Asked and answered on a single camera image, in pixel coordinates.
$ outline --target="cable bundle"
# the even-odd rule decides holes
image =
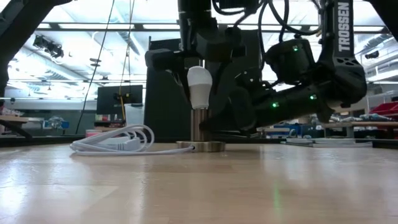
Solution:
[[[143,132],[147,130],[150,134],[150,142]],[[114,138],[120,134],[128,137]],[[184,149],[171,149],[166,151],[147,150],[153,145],[155,134],[148,126],[141,124],[133,124],[115,131],[101,133],[88,138],[74,141],[70,148],[73,149],[78,156],[145,156],[145,155],[165,155],[177,154],[183,152],[191,152],[194,147]]]

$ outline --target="wooden table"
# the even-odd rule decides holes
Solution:
[[[0,223],[398,223],[398,151],[227,148],[136,157],[1,149]]]
[[[327,135],[327,129],[330,128],[345,128],[347,138],[354,138],[354,127],[383,127],[387,129],[389,137],[394,138],[394,128],[398,128],[398,122],[353,121],[322,124],[322,126],[325,130],[325,137]]]

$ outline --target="white cable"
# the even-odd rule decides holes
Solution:
[[[145,129],[150,134],[150,142],[142,131]],[[120,134],[126,134],[128,137],[113,138]],[[192,152],[193,146],[183,149],[171,149],[166,151],[148,152],[155,140],[155,134],[148,126],[142,124],[133,124],[124,128],[119,128],[107,133],[96,134],[74,141],[70,148],[78,156],[146,156],[146,155],[166,155],[183,152]]]

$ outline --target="ceiling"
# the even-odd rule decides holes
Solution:
[[[283,13],[283,1],[275,1],[275,7]],[[9,0],[0,0],[0,9]],[[9,88],[26,90],[24,94],[44,98],[83,98],[88,90],[94,67],[91,58],[98,58],[104,38],[104,23],[107,23],[112,0],[79,0],[53,8],[50,14],[38,27],[35,34],[25,43],[15,56],[9,69]],[[144,54],[148,49],[149,39],[163,40],[179,38],[177,19],[177,0],[135,0],[131,24],[134,30],[131,35],[128,29],[130,0],[116,0],[111,14],[110,30],[106,34],[101,66],[97,68],[94,83],[90,88],[89,98],[96,97],[99,86],[120,85],[121,80],[130,80],[133,84],[146,83],[146,65]],[[377,31],[384,27],[383,22],[373,7],[365,1],[354,1],[354,24],[356,51],[360,52],[369,40],[377,37]],[[233,24],[238,16],[221,16],[213,12],[220,24]],[[289,24],[295,26],[312,26],[318,24],[317,11],[310,1],[290,1]],[[250,25],[257,22],[258,13],[243,22],[242,29],[252,29]],[[269,8],[265,11],[262,23],[264,29],[275,32],[263,33],[266,50],[278,43],[279,26]],[[53,59],[48,53],[33,46],[35,36],[62,45],[63,58]],[[318,38],[308,38],[312,45],[314,57],[321,51]],[[130,43],[126,63],[127,43]],[[266,67],[263,79],[275,80],[276,75]]]

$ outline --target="light bulb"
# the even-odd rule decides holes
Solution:
[[[192,108],[208,108],[211,86],[213,84],[210,72],[201,66],[194,66],[189,69],[187,79],[191,93]]]

